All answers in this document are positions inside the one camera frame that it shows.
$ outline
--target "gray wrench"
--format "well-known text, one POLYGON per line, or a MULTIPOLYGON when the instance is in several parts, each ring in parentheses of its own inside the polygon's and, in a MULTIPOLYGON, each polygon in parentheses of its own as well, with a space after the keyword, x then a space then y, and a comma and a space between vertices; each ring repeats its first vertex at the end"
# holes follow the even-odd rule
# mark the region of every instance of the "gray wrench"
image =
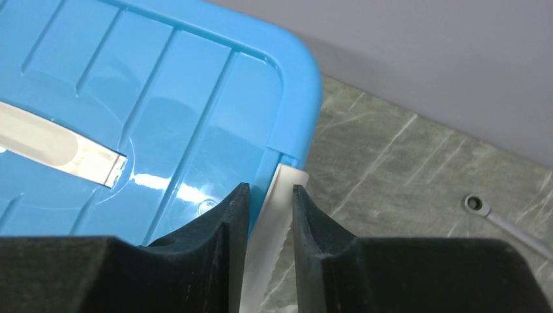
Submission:
POLYGON ((492 208, 479 196, 470 194, 464 198, 464 207, 469 213, 487 218, 491 223, 499 226, 519 241, 534 249, 542 256, 553 261, 553 249, 544 241, 526 232, 520 226, 492 211, 492 208))

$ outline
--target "blue plastic tray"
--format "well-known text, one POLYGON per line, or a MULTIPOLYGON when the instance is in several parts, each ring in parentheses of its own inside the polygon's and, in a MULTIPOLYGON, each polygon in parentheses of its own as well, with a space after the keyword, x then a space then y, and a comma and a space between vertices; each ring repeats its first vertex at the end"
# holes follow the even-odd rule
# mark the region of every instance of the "blue plastic tray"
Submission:
POLYGON ((209 3, 0 0, 0 100, 128 157, 109 189, 0 152, 0 235, 145 245, 242 181, 252 227, 277 164, 304 166, 321 81, 294 36, 209 3))

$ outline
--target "gray marble countertop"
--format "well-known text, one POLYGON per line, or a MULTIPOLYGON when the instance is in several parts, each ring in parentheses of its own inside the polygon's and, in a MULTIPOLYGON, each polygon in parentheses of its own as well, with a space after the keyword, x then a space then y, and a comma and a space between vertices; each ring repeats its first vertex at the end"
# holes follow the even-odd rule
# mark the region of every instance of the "gray marble countertop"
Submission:
MULTIPOLYGON (((552 172, 324 78, 306 171, 318 207, 358 236, 491 237, 526 259, 550 302, 553 264, 462 209, 466 194, 553 243, 552 172)), ((260 312, 297 312, 290 234, 260 312)))

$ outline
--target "white latch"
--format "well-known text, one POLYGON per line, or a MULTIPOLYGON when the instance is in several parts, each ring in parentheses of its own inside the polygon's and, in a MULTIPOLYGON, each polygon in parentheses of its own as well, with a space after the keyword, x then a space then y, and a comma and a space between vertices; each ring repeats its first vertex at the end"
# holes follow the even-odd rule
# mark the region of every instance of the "white latch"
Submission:
POLYGON ((109 188, 127 160, 61 125, 4 102, 0 102, 0 147, 109 188))

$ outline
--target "glossy blue surface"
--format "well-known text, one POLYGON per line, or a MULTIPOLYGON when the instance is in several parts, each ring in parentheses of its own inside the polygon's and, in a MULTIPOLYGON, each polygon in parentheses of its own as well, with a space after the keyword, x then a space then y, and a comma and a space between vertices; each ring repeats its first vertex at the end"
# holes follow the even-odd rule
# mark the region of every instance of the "glossy blue surface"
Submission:
POLYGON ((0 0, 0 100, 128 157, 112 189, 0 149, 0 235, 148 244, 302 168, 321 81, 289 33, 199 1, 0 0))

